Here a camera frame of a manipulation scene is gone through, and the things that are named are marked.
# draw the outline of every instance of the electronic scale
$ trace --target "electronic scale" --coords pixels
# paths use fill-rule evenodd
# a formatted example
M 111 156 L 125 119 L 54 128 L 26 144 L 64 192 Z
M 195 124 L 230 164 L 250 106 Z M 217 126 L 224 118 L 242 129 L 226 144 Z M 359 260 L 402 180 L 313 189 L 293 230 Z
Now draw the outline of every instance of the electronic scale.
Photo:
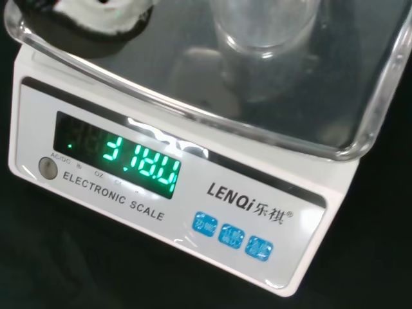
M 87 60 L 42 40 L 9 1 L 5 23 L 23 44 L 10 169 L 290 296 L 383 123 L 411 7 L 323 1 L 306 47 L 256 56 L 224 45 L 209 1 L 160 1 L 141 36 Z M 268 82 L 276 72 L 285 80 Z

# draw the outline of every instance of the digital display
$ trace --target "digital display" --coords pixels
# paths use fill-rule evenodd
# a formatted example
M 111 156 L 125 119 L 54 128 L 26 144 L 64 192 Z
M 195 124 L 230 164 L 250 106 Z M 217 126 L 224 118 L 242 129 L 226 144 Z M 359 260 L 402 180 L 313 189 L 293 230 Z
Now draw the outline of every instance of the digital display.
M 54 150 L 168 199 L 181 166 L 179 160 L 61 112 Z

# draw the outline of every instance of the clear plastic cover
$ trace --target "clear plastic cover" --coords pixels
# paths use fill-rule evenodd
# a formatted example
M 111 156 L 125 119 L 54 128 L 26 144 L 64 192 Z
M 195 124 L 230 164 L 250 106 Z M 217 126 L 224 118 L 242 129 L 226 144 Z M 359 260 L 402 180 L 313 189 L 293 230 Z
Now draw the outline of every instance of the clear plastic cover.
M 410 0 L 163 0 L 152 9 L 144 31 L 94 59 L 46 43 L 11 0 L 5 18 L 18 41 L 150 104 L 334 160 L 373 145 L 412 47 Z

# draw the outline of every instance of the blue button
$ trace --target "blue button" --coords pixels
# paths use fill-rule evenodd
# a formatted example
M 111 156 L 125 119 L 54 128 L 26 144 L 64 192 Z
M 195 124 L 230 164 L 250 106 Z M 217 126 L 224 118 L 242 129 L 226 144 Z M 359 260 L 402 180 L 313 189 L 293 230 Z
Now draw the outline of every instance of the blue button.
M 219 234 L 219 241 L 232 248 L 239 249 L 242 245 L 245 232 L 230 224 L 223 224 Z
M 196 213 L 192 225 L 192 228 L 196 232 L 202 233 L 207 237 L 212 237 L 216 231 L 216 227 L 218 227 L 218 220 L 216 218 L 201 211 Z
M 249 238 L 245 252 L 255 259 L 266 262 L 273 250 L 273 243 L 256 236 Z

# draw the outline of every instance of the black background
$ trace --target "black background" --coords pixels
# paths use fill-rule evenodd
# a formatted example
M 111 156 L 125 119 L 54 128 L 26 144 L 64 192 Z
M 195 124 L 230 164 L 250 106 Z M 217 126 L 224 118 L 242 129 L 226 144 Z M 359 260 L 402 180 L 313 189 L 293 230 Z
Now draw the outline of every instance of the black background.
M 13 61 L 0 30 L 0 308 L 410 308 L 412 65 L 295 296 L 282 299 L 7 168 Z

